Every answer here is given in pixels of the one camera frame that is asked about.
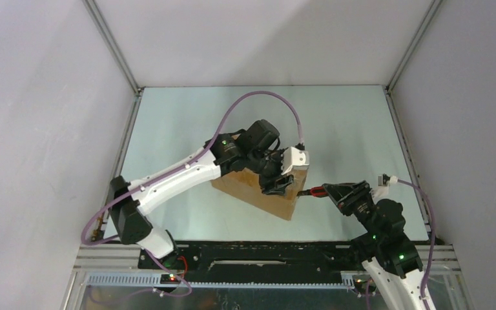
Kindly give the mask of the red black utility knife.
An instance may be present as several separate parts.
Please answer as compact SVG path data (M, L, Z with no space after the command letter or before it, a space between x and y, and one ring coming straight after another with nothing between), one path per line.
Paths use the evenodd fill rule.
M317 187L312 187L310 189L299 191L297 196L298 197L312 196L315 198L325 198L328 197L328 193L322 186L317 186Z

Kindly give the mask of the brown cardboard express box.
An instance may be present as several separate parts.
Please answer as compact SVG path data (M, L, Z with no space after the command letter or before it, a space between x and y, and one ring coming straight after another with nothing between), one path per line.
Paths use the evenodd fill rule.
M212 180L211 185L253 207L290 221L295 211L297 194L304 189L307 174L308 170L292 170L289 175L294 177L294 182L287 187L285 196L263 194L258 175L248 169L241 172L231 172Z

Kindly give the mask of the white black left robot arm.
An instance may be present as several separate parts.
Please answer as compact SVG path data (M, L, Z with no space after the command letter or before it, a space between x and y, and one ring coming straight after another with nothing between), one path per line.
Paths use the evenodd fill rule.
M122 244L145 248L161 268L170 269L178 261L177 247L169 231L150 221L154 209L201 183L245 169L257 175L262 194L285 196L294 182L293 171L308 166L304 144L280 148L279 131L261 119L248 129L218 134L161 172L133 181L114 178L110 186L115 202L109 214Z

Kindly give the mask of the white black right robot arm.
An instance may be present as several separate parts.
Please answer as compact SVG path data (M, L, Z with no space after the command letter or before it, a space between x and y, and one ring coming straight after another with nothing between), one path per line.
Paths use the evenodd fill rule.
M325 183L322 188L344 216L354 216L366 233L351 242L350 262L369 273L389 309L435 309L428 272L404 232L401 203L375 201L368 182Z

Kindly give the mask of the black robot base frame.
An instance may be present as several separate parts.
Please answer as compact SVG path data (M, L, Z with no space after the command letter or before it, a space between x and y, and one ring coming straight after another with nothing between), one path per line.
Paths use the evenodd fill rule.
M428 255L423 244L415 242L424 268ZM363 281L354 280L350 272L364 269L351 249L351 242L210 242L185 241L165 269L140 250L137 268L158 271L151 280L136 281L171 291L180 284L180 276L192 286L270 285L278 287L342 285L361 290Z

